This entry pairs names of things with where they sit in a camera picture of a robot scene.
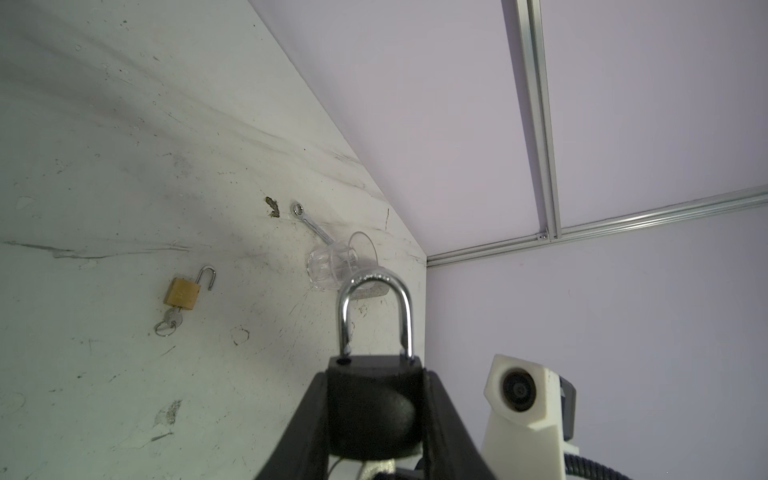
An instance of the camera lens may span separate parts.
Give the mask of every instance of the camera lens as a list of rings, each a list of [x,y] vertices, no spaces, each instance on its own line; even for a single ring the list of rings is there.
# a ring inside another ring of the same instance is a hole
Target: camera lens
[[[536,384],[528,372],[510,372],[502,382],[502,393],[513,410],[524,412],[536,401]]]

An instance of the marble surface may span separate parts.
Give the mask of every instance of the marble surface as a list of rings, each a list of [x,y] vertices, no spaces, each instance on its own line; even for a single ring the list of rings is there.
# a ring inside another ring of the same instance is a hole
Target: marble surface
[[[337,350],[293,200],[371,236],[423,356],[424,253],[244,0],[0,3],[0,144],[3,478],[252,478]],[[391,294],[353,306],[397,352]]]

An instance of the padlock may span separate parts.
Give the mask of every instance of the padlock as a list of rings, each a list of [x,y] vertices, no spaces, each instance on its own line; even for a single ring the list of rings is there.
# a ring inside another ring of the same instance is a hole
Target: padlock
[[[349,300],[362,284],[379,281],[398,296],[400,355],[351,356]],[[424,369],[413,354],[412,302],[408,288],[382,267],[360,270],[345,281],[337,303],[339,356],[328,379],[329,452],[355,460],[385,460],[419,453]]]
[[[170,283],[170,289],[168,289],[164,303],[173,308],[166,312],[165,319],[162,322],[154,326],[154,332],[157,335],[171,335],[181,325],[181,322],[184,321],[181,309],[192,310],[194,308],[194,304],[197,302],[197,294],[200,292],[200,279],[203,277],[205,270],[210,270],[208,290],[211,290],[214,288],[214,281],[216,281],[216,270],[211,265],[206,265],[200,269],[195,283],[179,277],[174,278],[174,281]]]

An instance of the white camera housing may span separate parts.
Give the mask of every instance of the white camera housing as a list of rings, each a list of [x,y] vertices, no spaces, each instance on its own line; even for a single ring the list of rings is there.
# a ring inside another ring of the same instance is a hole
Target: white camera housing
[[[524,372],[535,385],[530,408],[516,411],[502,390],[507,375]],[[497,354],[485,384],[491,415],[480,454],[498,480],[565,480],[560,376],[543,365]]]

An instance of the black padlock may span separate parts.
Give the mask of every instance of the black padlock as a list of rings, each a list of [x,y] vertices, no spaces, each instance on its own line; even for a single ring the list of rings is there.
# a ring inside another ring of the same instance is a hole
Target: black padlock
[[[383,282],[398,296],[400,355],[351,356],[349,299],[368,282]],[[339,291],[339,356],[328,378],[329,452],[356,460],[386,460],[419,453],[424,372],[413,354],[411,295],[387,269],[376,267],[348,279]]]

